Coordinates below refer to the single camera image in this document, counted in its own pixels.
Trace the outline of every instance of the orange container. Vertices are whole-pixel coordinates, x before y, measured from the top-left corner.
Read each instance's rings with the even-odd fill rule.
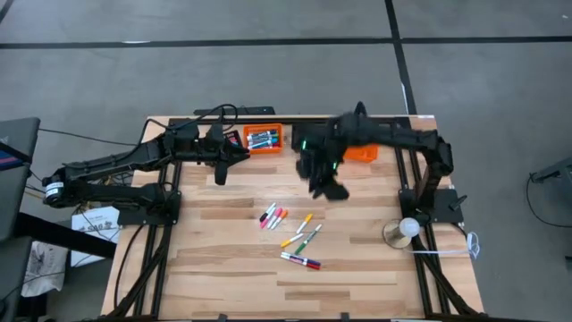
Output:
[[[370,144],[363,148],[348,148],[343,157],[367,163],[372,162],[377,159],[377,145]]]
[[[260,124],[260,125],[245,125],[242,129],[242,141],[244,146],[248,147],[248,135],[253,133],[259,133],[262,131],[276,130],[278,132],[278,147],[272,148],[252,148],[250,154],[267,154],[267,153],[280,153],[284,142],[282,140],[282,124],[280,123],[270,123],[270,124]]]

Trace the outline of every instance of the wooden table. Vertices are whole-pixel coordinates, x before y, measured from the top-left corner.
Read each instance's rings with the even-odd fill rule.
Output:
[[[153,118],[163,124],[169,120]],[[432,116],[411,116],[410,121],[414,129],[436,128]],[[204,135],[208,125],[199,128]],[[235,129],[241,133],[242,125]],[[151,123],[145,140],[162,131]],[[307,182],[295,170],[297,156],[289,148],[289,125],[284,125],[284,139],[281,154],[253,155],[232,166],[225,186],[215,185],[213,168],[183,164],[183,201],[179,223],[172,229],[160,318],[217,318],[219,313],[229,318],[338,318],[340,312],[349,312],[352,318],[421,318],[413,255],[392,249],[381,236],[389,220],[401,217],[395,150],[380,147],[379,157],[371,164],[347,161],[340,166],[339,179],[350,198],[334,203],[311,199]],[[405,159],[409,182],[413,182],[408,156]],[[419,163],[423,172],[422,157]],[[157,173],[136,172],[133,184],[156,180]],[[449,178],[442,185],[449,186]],[[275,231],[261,230],[258,218],[273,202],[287,208],[289,216]],[[322,262],[320,271],[280,258],[280,243],[295,234],[308,213],[314,219],[305,231],[324,226],[303,255]],[[452,225],[433,229],[439,250],[466,249],[462,234]],[[113,309],[118,268],[135,230],[127,227],[121,232],[102,314]],[[121,297],[139,276],[146,238],[145,227],[127,257]],[[293,252],[299,243],[287,251]],[[441,263],[458,293],[482,311],[468,255],[441,256]],[[434,281],[427,274],[433,310],[439,312]],[[143,313],[150,311],[155,278],[149,281]]]

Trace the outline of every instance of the gray floor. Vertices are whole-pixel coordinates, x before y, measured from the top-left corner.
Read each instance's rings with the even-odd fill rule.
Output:
[[[572,34],[567,0],[399,0],[402,37]],[[279,37],[387,37],[383,1],[15,0],[0,42]],[[497,317],[568,321],[572,234],[530,214],[529,172],[570,157],[572,43],[408,45],[420,114],[435,114],[453,146],[454,182],[469,196],[467,229],[485,309]],[[337,114],[357,100],[376,114],[404,114],[391,45],[0,50],[2,119],[39,116],[42,126],[134,141],[152,114],[191,114],[224,102],[271,105],[280,114]],[[33,169],[121,151],[41,133]],[[554,186],[531,187],[537,213],[572,225]],[[25,199],[25,211],[69,219]],[[99,313],[110,263],[76,268],[50,314],[61,321]]]

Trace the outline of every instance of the green marker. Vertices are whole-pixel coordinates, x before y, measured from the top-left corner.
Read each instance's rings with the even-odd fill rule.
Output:
[[[294,252],[295,255],[298,255],[306,247],[306,245],[312,240],[312,238],[314,238],[315,234],[320,230],[320,228],[322,228],[322,224],[319,224],[315,230],[310,233],[306,240],[300,244],[298,249]]]

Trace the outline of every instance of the pink marker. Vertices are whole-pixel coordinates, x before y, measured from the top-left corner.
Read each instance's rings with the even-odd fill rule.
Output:
[[[264,228],[264,227],[266,226],[266,224],[268,223],[268,221],[270,220],[270,218],[272,218],[273,213],[274,213],[275,210],[276,210],[276,207],[274,207],[273,209],[271,209],[271,210],[268,212],[268,216],[266,216],[266,219],[263,220],[263,221],[260,223],[260,228],[261,228],[261,229]]]
[[[272,224],[274,224],[276,219],[278,219],[278,217],[281,214],[282,214],[282,208],[278,208],[278,210],[276,210],[276,216],[272,216],[272,218],[270,218],[270,221],[268,222],[268,226],[267,226],[268,229],[270,229],[270,227],[272,227]]]

